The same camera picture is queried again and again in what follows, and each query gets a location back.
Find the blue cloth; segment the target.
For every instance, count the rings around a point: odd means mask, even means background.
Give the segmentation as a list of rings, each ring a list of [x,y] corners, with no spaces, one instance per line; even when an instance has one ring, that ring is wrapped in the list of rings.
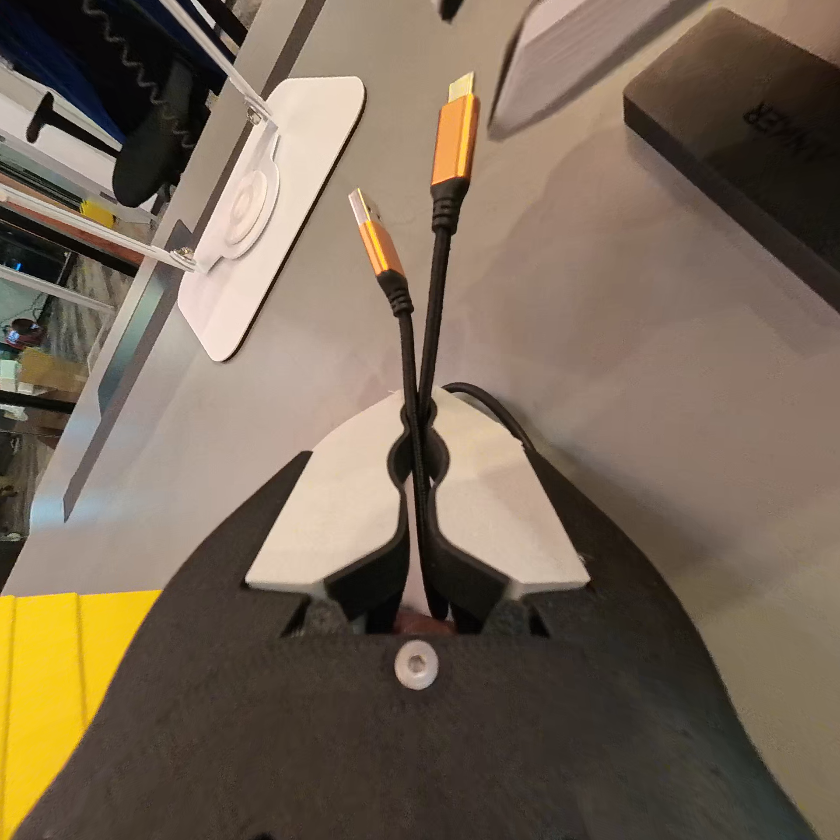
[[[19,74],[59,93],[113,139],[125,132],[102,94],[105,62],[78,2],[1,2],[1,53]]]

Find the yellow plastic bin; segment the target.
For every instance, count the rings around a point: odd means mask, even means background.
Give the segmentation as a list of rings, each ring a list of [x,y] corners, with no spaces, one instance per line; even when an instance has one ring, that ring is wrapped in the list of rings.
[[[2,838],[67,763],[160,593],[2,596]]]

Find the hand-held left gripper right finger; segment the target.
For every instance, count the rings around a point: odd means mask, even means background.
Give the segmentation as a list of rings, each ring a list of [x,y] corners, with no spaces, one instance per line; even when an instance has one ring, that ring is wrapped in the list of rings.
[[[480,626],[501,602],[586,587],[591,576],[525,444],[445,389],[432,404],[424,576],[433,590]]]

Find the white desk stand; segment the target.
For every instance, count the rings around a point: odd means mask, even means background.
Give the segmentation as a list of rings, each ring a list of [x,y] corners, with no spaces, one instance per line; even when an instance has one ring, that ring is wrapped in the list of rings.
[[[121,249],[184,271],[178,308],[206,355],[235,355],[364,110],[358,77],[282,81],[261,96],[179,2],[162,6],[245,100],[252,124],[194,246],[145,244],[95,220],[2,186],[2,204],[24,208]]]

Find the black usb hub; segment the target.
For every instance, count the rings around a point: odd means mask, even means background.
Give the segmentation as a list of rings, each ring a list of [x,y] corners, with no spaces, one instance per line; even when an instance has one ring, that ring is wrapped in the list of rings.
[[[626,86],[623,116],[839,311],[837,65],[719,8]]]

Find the black office chair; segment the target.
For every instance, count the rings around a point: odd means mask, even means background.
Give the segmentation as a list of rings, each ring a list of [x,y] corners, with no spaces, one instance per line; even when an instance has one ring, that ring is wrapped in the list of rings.
[[[29,121],[26,141],[34,144],[43,128],[50,127],[113,158],[115,201],[125,207],[139,207],[176,181],[179,164],[193,149],[187,124],[194,81],[190,67],[175,58],[163,89],[149,88],[151,109],[119,150],[61,116],[54,108],[55,99],[50,92],[42,97]]]

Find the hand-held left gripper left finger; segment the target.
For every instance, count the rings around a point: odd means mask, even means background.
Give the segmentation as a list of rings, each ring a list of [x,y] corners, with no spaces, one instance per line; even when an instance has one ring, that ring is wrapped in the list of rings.
[[[359,618],[406,582],[403,393],[347,419],[311,451],[245,575],[250,589],[308,595]]]

